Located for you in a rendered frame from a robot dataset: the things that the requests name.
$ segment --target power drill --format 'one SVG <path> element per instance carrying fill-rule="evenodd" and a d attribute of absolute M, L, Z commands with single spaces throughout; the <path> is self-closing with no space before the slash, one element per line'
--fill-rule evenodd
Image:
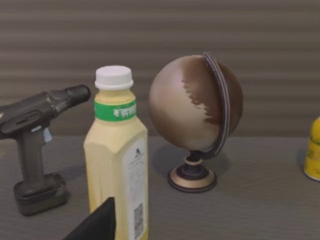
<path fill-rule="evenodd" d="M 52 137 L 50 121 L 62 112 L 89 100 L 85 85 L 52 90 L 0 106 L 0 140 L 17 142 L 23 181 L 14 188 L 15 201 L 24 216 L 67 203 L 66 182 L 57 173 L 44 174 L 41 148 Z"/>

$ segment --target bottle cap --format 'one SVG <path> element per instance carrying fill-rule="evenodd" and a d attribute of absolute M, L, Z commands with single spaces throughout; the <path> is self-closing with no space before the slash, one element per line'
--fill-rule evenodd
<path fill-rule="evenodd" d="M 129 89 L 133 84 L 131 69 L 126 66 L 103 66 L 95 72 L 95 87 L 100 90 Z"/>

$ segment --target barcode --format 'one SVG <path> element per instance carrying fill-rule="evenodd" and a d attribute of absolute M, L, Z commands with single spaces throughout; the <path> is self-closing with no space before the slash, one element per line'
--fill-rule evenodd
<path fill-rule="evenodd" d="M 141 203 L 134 210 L 134 237 L 138 238 L 144 231 L 144 208 Z"/>

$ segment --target bottle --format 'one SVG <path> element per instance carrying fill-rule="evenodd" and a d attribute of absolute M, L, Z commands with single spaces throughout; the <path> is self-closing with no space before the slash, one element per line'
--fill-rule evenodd
<path fill-rule="evenodd" d="M 115 240 L 148 239 L 147 129 L 136 115 L 132 71 L 96 71 L 95 120 L 83 147 L 90 212 L 114 197 Z"/>
<path fill-rule="evenodd" d="M 304 173 L 309 178 L 320 181 L 320 117 L 312 124 L 304 162 Z"/>

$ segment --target brown globe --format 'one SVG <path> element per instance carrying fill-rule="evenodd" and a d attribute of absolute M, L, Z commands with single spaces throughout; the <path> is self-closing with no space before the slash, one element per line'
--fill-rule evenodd
<path fill-rule="evenodd" d="M 231 70 L 218 65 L 228 86 L 231 134 L 242 116 L 243 92 Z M 157 74 L 149 113 L 158 133 L 179 148 L 203 151 L 215 143 L 222 122 L 220 93 L 203 56 L 178 58 Z"/>

